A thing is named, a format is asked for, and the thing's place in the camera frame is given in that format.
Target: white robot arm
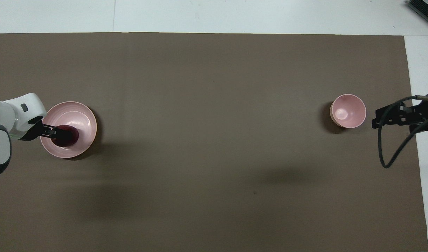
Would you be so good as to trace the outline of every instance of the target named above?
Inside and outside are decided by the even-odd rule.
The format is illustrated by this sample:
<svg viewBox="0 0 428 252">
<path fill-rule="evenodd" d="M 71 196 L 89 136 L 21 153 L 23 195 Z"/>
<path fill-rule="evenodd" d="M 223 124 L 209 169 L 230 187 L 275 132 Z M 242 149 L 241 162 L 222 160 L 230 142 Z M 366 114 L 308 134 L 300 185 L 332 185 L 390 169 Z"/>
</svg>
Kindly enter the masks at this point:
<svg viewBox="0 0 428 252">
<path fill-rule="evenodd" d="M 0 174 L 11 158 L 11 139 L 21 139 L 47 115 L 43 103 L 30 93 L 0 101 Z"/>
</svg>

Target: bowl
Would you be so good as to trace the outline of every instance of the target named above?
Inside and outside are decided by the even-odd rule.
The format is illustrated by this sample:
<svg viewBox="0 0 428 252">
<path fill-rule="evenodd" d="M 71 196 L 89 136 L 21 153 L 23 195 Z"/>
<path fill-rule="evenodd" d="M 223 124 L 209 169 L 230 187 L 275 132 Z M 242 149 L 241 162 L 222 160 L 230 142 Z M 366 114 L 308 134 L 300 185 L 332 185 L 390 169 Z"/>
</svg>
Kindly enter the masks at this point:
<svg viewBox="0 0 428 252">
<path fill-rule="evenodd" d="M 365 121 L 366 107 L 359 97 L 353 94 L 342 94 L 334 100 L 329 113 L 338 126 L 352 129 Z"/>
</svg>

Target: brown mat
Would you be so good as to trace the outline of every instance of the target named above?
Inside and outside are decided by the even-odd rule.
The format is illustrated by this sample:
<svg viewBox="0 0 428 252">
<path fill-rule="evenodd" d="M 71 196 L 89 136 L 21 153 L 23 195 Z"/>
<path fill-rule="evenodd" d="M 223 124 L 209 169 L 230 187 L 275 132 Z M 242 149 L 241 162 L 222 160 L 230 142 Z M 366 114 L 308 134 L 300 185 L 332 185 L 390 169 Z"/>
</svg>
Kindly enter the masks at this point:
<svg viewBox="0 0 428 252">
<path fill-rule="evenodd" d="M 99 132 L 73 160 L 13 143 L 0 252 L 427 250 L 416 142 L 384 169 L 371 129 L 410 95 L 403 37 L 0 34 L 0 100 L 29 92 Z M 329 119 L 344 93 L 359 128 Z"/>
</svg>

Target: pink plate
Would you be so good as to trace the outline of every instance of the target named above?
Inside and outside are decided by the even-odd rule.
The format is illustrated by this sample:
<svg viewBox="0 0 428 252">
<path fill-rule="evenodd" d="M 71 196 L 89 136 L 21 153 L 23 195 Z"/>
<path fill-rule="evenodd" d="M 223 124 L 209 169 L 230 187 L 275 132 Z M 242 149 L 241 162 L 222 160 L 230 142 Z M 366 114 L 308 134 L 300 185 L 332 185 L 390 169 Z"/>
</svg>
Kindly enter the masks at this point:
<svg viewBox="0 0 428 252">
<path fill-rule="evenodd" d="M 59 158 L 73 158 L 82 154 L 96 137 L 96 117 L 79 102 L 67 101 L 55 105 L 48 111 L 43 123 L 51 126 L 70 125 L 78 130 L 78 141 L 69 147 L 59 147 L 50 138 L 40 137 L 44 148 Z"/>
<path fill-rule="evenodd" d="M 365 121 L 366 108 L 359 97 L 342 94 L 332 103 L 329 113 L 338 126 L 355 128 Z"/>
</svg>

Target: white table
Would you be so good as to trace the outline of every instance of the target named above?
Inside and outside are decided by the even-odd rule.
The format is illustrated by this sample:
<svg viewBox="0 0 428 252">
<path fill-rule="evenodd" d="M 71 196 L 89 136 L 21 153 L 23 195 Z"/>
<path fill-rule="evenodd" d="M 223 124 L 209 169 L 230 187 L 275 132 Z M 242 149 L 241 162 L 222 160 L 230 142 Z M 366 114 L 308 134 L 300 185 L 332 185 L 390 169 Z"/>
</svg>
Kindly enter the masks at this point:
<svg viewBox="0 0 428 252">
<path fill-rule="evenodd" d="M 428 23 L 403 0 L 0 0 L 0 33 L 114 31 L 404 35 L 428 93 Z M 417 146 L 428 234 L 428 132 Z"/>
</svg>

